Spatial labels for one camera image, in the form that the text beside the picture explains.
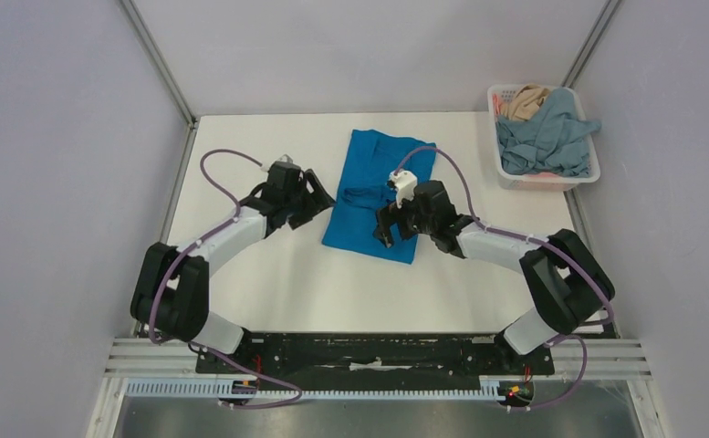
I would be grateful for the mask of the blue t-shirt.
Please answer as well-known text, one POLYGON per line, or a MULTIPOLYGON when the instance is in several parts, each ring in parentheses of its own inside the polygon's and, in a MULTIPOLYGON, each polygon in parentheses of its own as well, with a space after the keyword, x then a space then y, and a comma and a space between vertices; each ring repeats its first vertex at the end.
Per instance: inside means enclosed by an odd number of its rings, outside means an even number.
POLYGON ((409 152, 425 144, 377 130, 354 130, 322 244, 410 265, 415 257, 416 237, 407 241, 397 239, 388 248, 373 232, 377 226, 376 212, 395 200, 394 191, 387 185, 390 174, 409 152))

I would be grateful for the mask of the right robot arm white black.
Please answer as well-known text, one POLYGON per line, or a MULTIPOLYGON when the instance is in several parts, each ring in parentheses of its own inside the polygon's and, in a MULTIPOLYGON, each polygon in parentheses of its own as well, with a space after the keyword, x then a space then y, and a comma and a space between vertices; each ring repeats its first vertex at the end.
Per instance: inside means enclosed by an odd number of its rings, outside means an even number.
POLYGON ((501 370, 521 370, 533 350, 590 325, 615 296, 609 277, 571 230, 534 236, 478 224, 456 211, 442 182, 418 182, 407 172, 387 185, 396 198, 377 211, 373 232, 385 247, 395 246, 394 231, 401 240, 427 235, 443 253, 524 277, 533 306, 497 334, 494 358, 501 370))

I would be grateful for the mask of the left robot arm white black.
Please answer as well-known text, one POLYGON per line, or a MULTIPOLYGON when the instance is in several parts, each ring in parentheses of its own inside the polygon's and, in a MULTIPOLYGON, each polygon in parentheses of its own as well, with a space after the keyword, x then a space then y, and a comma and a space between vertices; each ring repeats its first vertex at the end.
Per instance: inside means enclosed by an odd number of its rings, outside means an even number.
POLYGON ((248 331, 210 309, 210 279, 221 267, 284 225, 310 222, 334 205, 313 170, 274 162, 258 184, 223 221, 183 245, 162 242, 145 253, 130 314, 157 341, 178 339, 218 352, 231 372, 247 370, 254 350, 248 331))

